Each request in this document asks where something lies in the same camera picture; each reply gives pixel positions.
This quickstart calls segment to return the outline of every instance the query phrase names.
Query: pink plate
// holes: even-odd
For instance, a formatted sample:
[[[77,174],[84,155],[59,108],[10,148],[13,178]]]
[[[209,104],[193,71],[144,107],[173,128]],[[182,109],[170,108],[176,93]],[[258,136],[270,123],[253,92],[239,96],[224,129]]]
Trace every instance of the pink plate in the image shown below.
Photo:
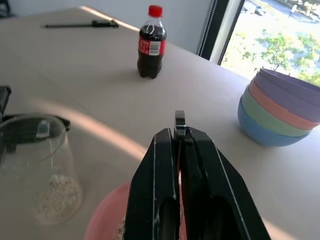
[[[251,96],[261,107],[286,124],[302,130],[312,130],[320,124],[319,122],[312,122],[289,112],[287,109],[265,95],[253,80],[249,85],[249,91]]]
[[[116,188],[106,196],[95,210],[83,240],[114,239],[116,229],[126,215],[129,190],[130,183],[127,183]],[[187,239],[186,223],[183,212],[179,235],[181,240]]]

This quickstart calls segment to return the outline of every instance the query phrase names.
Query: glass cup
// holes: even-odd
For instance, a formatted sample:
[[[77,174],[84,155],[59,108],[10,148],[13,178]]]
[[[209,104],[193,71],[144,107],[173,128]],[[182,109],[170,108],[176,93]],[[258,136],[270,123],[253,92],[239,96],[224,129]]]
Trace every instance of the glass cup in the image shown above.
[[[26,114],[0,124],[0,224],[61,223],[83,192],[58,118]]]

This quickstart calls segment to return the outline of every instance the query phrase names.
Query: red bottle cap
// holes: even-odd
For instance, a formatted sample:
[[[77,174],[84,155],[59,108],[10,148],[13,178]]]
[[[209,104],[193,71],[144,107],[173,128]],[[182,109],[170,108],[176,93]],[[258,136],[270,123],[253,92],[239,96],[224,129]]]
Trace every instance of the red bottle cap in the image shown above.
[[[162,12],[163,12],[162,6],[158,6],[158,5],[150,5],[149,6],[149,16],[151,16],[151,17],[161,18]]]

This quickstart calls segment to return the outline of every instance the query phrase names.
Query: stacked bowls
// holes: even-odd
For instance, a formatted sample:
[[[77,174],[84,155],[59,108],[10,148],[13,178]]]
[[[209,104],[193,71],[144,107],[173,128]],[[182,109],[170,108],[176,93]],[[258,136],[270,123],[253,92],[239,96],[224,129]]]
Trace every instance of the stacked bowls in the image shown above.
[[[241,129],[264,146],[287,146],[320,124],[320,87],[260,69],[238,106]]]

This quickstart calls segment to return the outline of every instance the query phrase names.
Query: cola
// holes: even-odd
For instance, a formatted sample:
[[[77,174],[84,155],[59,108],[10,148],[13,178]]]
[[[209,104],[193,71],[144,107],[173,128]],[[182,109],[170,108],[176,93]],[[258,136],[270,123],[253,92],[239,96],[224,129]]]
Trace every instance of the cola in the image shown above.
[[[149,6],[149,20],[139,32],[139,58],[137,67],[140,76],[155,79],[162,68],[167,32],[161,22],[163,8]]]

